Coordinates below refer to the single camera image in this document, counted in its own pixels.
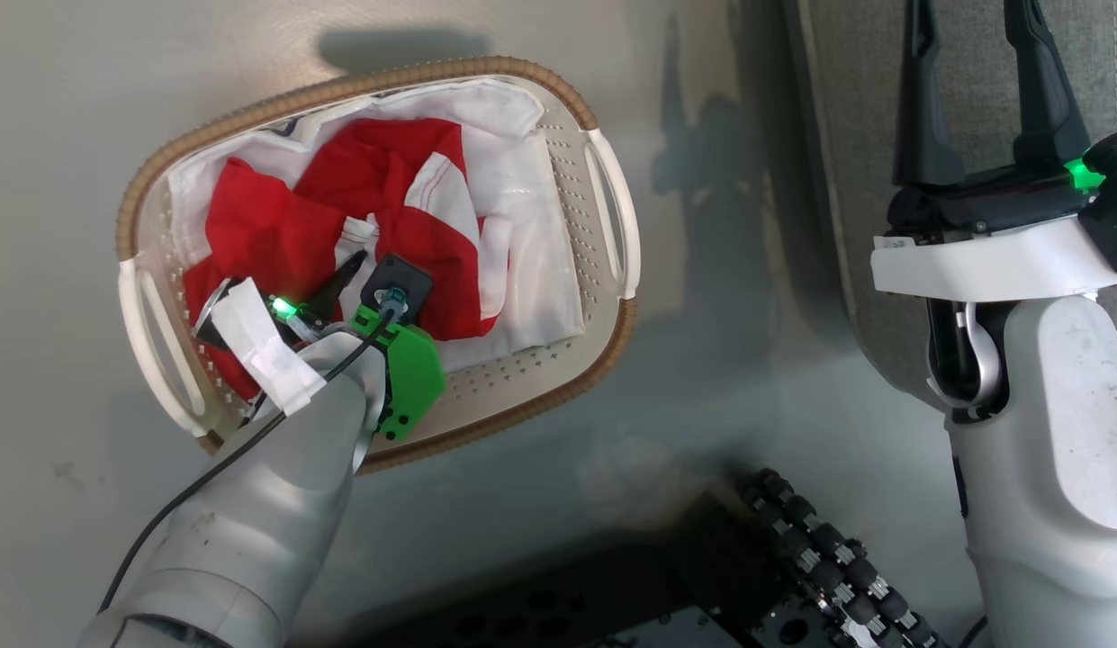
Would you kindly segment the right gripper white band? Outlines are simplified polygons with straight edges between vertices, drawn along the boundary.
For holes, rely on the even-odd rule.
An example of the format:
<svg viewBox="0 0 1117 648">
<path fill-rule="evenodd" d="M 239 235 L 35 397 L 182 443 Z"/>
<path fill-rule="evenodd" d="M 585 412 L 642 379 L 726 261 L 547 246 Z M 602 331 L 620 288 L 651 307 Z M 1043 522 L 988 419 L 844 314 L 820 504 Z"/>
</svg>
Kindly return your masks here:
<svg viewBox="0 0 1117 648">
<path fill-rule="evenodd" d="M 932 0 L 905 0 L 896 196 L 888 231 L 873 242 L 876 290 L 1003 302 L 1063 298 L 1117 284 L 1079 222 L 1102 177 L 1073 160 L 1092 141 L 1040 1 L 1004 0 L 1004 20 L 1016 55 L 1022 131 L 1013 156 L 1020 165 L 966 174 L 941 98 Z"/>
</svg>

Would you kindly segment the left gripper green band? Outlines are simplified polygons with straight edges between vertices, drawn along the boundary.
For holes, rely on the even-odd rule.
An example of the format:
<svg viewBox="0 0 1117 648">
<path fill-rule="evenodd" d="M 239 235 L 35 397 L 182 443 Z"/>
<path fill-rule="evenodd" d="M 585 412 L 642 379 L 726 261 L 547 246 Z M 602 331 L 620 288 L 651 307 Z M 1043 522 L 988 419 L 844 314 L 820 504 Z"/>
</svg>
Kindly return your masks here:
<svg viewBox="0 0 1117 648">
<path fill-rule="evenodd" d="M 337 332 L 340 295 L 361 269 L 367 250 L 338 266 L 311 298 L 292 303 L 266 295 L 252 280 L 228 279 L 209 296 L 194 323 L 194 336 L 210 347 L 229 350 L 255 377 L 262 396 L 287 414 L 311 403 L 327 370 L 302 360 Z M 380 323 L 381 313 L 360 302 L 344 331 L 351 350 Z M 435 340 L 422 328 L 391 323 L 374 343 L 383 360 L 383 410 L 378 427 L 389 440 L 401 440 L 428 414 L 446 389 L 446 374 Z"/>
</svg>

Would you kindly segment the black omni wheel with rollers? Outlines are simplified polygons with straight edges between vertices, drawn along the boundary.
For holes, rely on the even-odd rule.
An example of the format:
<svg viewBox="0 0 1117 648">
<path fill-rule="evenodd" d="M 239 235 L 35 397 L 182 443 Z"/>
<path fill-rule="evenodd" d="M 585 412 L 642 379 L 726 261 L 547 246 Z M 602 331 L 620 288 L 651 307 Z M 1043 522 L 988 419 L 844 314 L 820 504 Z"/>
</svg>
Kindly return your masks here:
<svg viewBox="0 0 1117 648">
<path fill-rule="evenodd" d="M 949 648 L 873 565 L 862 541 L 824 520 L 777 471 L 752 476 L 742 501 L 771 551 L 828 619 L 833 648 Z"/>
</svg>

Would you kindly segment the cream laundry basket brown rim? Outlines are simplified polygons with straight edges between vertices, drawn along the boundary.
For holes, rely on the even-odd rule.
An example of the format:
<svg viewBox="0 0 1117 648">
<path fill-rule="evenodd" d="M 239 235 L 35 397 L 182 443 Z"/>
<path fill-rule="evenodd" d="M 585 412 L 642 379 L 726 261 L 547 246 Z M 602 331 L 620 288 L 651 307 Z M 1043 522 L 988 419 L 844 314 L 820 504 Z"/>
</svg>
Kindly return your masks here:
<svg viewBox="0 0 1117 648">
<path fill-rule="evenodd" d="M 584 332 L 449 374 L 435 409 L 405 438 L 374 444 L 362 471 L 430 458 L 521 425 L 588 392 L 615 366 L 639 309 L 639 218 L 623 168 L 581 94 L 557 73 L 505 55 L 332 78 L 254 103 L 171 140 L 123 193 L 115 249 L 131 350 L 157 403 L 206 452 L 220 450 L 239 429 L 245 410 L 191 333 L 184 293 L 189 255 L 176 244 L 173 166 L 212 145 L 322 108 L 484 78 L 529 90 L 543 106 L 538 127 L 572 245 Z"/>
</svg>

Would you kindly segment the grey fabric sofa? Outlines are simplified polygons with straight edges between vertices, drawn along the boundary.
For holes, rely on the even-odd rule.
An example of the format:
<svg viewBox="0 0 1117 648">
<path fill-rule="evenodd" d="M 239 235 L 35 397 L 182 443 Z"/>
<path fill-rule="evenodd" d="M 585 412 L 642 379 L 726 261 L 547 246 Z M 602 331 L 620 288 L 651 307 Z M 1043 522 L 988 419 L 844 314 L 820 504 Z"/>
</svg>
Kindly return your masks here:
<svg viewBox="0 0 1117 648">
<path fill-rule="evenodd" d="M 1117 0 L 1040 0 L 1090 139 L 1117 131 Z M 949 142 L 970 171 L 1013 159 L 1020 128 L 1015 54 L 1004 0 L 935 0 L 938 85 Z M 833 222 L 846 307 L 865 356 L 892 389 L 934 410 L 927 309 L 875 290 L 872 240 L 887 230 L 905 0 L 786 0 L 813 112 L 825 216 Z"/>
</svg>

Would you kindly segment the red and white cloth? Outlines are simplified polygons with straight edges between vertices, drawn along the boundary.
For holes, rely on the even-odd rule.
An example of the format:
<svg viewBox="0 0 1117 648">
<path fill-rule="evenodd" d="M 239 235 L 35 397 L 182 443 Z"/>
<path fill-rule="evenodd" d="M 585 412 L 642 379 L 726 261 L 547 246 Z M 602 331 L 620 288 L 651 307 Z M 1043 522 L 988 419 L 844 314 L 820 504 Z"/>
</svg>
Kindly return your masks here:
<svg viewBox="0 0 1117 648">
<path fill-rule="evenodd" d="M 241 159 L 293 185 L 319 145 L 352 120 L 458 123 L 472 204 L 477 216 L 496 226 L 485 250 L 505 258 L 508 269 L 481 283 L 483 299 L 502 306 L 495 327 L 480 337 L 439 343 L 443 369 L 460 372 L 545 347 L 584 328 L 576 261 L 543 131 L 543 120 L 554 115 L 540 94 L 496 78 L 409 87 L 296 115 L 292 134 L 251 130 L 178 161 L 168 172 L 171 232 L 185 261 L 206 259 L 207 196 L 225 158 Z"/>
</svg>

